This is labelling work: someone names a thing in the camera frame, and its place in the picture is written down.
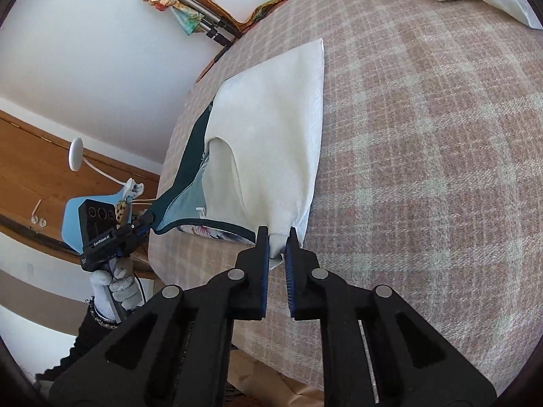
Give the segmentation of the left gloved hand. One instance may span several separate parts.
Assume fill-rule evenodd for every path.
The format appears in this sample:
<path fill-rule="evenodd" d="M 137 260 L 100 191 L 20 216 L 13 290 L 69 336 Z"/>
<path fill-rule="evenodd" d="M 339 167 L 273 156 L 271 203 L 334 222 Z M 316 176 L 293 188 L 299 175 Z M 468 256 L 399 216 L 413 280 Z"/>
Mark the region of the left gloved hand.
<path fill-rule="evenodd" d="M 93 289 L 95 313 L 104 322 L 120 321 L 115 304 L 122 307 L 123 311 L 133 311 L 143 301 L 130 258 L 110 260 L 108 269 L 92 272 L 89 279 Z"/>

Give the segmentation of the left forearm black sleeve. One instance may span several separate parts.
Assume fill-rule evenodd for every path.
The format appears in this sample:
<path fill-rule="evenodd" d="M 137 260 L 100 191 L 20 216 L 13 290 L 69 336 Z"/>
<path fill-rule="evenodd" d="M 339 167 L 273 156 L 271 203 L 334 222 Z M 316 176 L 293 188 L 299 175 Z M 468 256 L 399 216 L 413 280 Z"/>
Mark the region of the left forearm black sleeve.
<path fill-rule="evenodd" d="M 116 323 L 106 321 L 98 314 L 95 308 L 94 298 L 91 298 L 88 302 L 88 311 L 78 329 L 78 335 L 75 338 L 73 346 L 69 350 L 68 356 L 62 358 L 57 366 L 37 374 L 36 380 L 40 382 L 53 382 L 68 368 L 72 367 L 76 361 L 79 361 L 80 358 L 99 344 L 116 327 Z"/>

